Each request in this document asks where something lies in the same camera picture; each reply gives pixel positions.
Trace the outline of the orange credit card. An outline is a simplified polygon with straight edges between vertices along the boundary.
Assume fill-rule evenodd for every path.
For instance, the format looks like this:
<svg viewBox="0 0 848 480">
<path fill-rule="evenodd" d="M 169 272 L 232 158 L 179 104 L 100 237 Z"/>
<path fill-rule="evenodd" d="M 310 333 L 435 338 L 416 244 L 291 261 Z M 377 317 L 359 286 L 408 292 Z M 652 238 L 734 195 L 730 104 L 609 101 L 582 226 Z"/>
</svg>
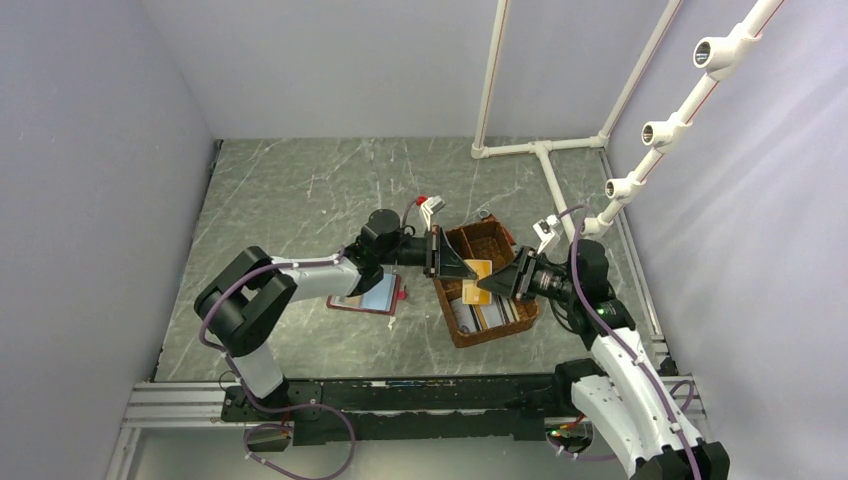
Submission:
<svg viewBox="0 0 848 480">
<path fill-rule="evenodd" d="M 465 264 L 475 273 L 474 279 L 465 279 L 462 283 L 461 300 L 465 305 L 489 305 L 493 294 L 479 286 L 479 281 L 492 273 L 490 260 L 467 259 Z"/>
</svg>

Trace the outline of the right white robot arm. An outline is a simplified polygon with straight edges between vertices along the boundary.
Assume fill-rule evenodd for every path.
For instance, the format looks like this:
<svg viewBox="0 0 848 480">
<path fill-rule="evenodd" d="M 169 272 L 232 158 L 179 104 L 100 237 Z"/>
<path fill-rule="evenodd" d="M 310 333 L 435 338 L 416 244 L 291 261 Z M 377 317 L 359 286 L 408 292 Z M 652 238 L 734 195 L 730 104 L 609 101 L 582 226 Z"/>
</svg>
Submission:
<svg viewBox="0 0 848 480">
<path fill-rule="evenodd" d="M 726 479 L 730 458 L 686 417 L 653 367 L 632 315 L 608 280 L 604 246 L 576 240 L 563 263 L 530 247 L 480 288 L 513 300 L 562 305 L 590 358 L 558 365 L 551 401 L 584 415 L 631 479 Z"/>
</svg>

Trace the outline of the red leather card holder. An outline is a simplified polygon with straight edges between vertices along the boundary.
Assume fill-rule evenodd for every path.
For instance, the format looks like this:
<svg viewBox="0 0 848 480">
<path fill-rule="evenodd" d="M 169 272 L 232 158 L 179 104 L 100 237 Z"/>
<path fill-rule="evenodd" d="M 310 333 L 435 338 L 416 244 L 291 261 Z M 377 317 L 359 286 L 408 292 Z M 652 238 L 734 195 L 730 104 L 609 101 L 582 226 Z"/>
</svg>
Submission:
<svg viewBox="0 0 848 480">
<path fill-rule="evenodd" d="M 330 296 L 326 307 L 329 309 L 362 312 L 377 315 L 393 315 L 399 301 L 401 277 L 396 273 L 385 274 L 372 289 L 359 296 Z"/>
</svg>

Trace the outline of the white card stack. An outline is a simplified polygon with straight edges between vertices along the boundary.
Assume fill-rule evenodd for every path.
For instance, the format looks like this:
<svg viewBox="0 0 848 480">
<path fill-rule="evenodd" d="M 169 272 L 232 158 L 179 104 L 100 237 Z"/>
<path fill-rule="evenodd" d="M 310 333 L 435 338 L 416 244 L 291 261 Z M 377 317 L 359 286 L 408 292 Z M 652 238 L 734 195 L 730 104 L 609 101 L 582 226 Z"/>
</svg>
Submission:
<svg viewBox="0 0 848 480">
<path fill-rule="evenodd" d="M 516 322 L 519 318 L 514 303 L 496 296 L 489 304 L 465 304 L 461 298 L 450 303 L 458 330 L 473 334 Z"/>
</svg>

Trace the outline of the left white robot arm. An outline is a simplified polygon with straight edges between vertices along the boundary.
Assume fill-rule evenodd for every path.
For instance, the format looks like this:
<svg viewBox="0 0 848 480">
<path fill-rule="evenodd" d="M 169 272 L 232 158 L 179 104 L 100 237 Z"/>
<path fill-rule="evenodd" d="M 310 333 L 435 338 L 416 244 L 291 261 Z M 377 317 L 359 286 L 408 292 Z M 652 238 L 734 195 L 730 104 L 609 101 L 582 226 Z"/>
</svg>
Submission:
<svg viewBox="0 0 848 480">
<path fill-rule="evenodd" d="M 387 266 L 419 267 L 434 279 L 477 277 L 439 226 L 414 235 L 397 212 L 379 209 L 351 244 L 329 256 L 280 259 L 258 246 L 244 249 L 195 300 L 199 340 L 228 362 L 249 393 L 248 407 L 275 419 L 286 409 L 289 386 L 269 337 L 285 309 L 301 300 L 363 295 Z"/>
</svg>

